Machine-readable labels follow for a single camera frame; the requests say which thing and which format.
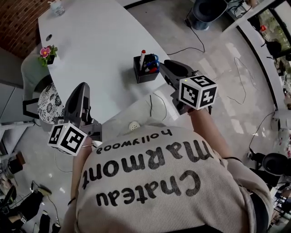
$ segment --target white cube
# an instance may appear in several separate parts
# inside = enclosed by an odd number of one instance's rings
[[[217,93],[217,84],[205,76],[180,79],[179,100],[199,110],[212,105]]]
[[[71,123],[54,125],[47,145],[64,154],[76,156],[86,137],[87,134]]]

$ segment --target floor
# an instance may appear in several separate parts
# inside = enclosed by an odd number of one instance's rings
[[[167,53],[174,53],[189,46],[202,49],[199,40],[183,21],[191,7],[192,2],[189,0],[156,0],[131,8],[129,12]],[[211,24],[209,30],[196,31],[205,45],[205,53],[188,49],[170,58],[183,62],[194,70],[200,70],[218,83],[219,96],[213,106],[212,117],[232,148],[234,156],[251,166],[246,158],[251,138],[264,117],[274,111],[274,104],[259,63],[241,34],[237,29],[227,34],[222,33],[228,25],[228,19],[221,17]],[[235,57],[249,69],[251,77],[237,59],[238,68],[236,67]],[[104,141],[125,133],[131,121],[144,124],[149,119],[163,120],[168,125],[191,127],[189,116],[186,114],[180,116],[172,106],[169,98],[171,93],[172,88],[167,85],[155,92],[164,100],[165,105],[159,97],[151,95],[153,103],[151,119],[149,95],[110,119],[103,125]],[[270,118],[271,116],[263,122],[252,142],[251,148],[257,152],[268,153],[272,150],[277,134],[271,130]],[[22,151],[26,164],[23,172],[16,175],[18,193],[28,194],[32,180],[46,185],[53,192],[51,200],[56,205],[62,222],[70,200],[71,173],[63,173],[56,167],[56,163],[60,169],[69,172],[72,157],[55,153],[46,143],[47,133],[37,126],[27,129],[19,141],[16,149]],[[55,208],[47,198],[44,199],[40,210],[49,213],[52,223],[56,221]],[[32,232],[34,223],[39,224],[40,216],[41,211],[25,225],[28,232]]]

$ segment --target pink flower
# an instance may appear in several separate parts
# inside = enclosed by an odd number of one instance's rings
[[[40,50],[40,55],[43,57],[43,58],[46,58],[48,55],[50,54],[50,48],[47,47],[47,48],[42,48]]]

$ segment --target black bin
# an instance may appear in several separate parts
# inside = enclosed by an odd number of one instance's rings
[[[156,73],[153,74],[147,74],[143,71],[140,71],[140,56],[136,56],[133,58],[133,68],[135,70],[135,77],[137,83],[142,83],[142,82],[148,82],[148,81],[153,81],[156,79],[160,71],[157,71]]]

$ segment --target potted plant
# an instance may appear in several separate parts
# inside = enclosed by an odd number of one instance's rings
[[[40,57],[39,60],[43,66],[56,66],[58,63],[59,57],[57,56],[56,52],[58,48],[53,46],[42,47],[40,50]]]

